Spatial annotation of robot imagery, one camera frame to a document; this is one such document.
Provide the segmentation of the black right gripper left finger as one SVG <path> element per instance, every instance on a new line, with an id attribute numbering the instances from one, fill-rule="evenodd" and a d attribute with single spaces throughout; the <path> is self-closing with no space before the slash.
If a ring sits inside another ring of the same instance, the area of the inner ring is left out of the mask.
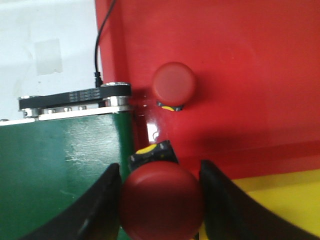
<path id="1" fill-rule="evenodd" d="M 110 164 L 70 207 L 22 240 L 116 240 L 120 230 L 120 165 Z"/>

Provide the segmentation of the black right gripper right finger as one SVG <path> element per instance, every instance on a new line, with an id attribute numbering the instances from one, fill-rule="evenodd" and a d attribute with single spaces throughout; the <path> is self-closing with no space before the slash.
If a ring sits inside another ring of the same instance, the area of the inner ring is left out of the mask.
<path id="1" fill-rule="evenodd" d="M 200 163 L 204 228 L 210 240 L 317 240 L 271 212 L 232 182 L 211 160 Z"/>

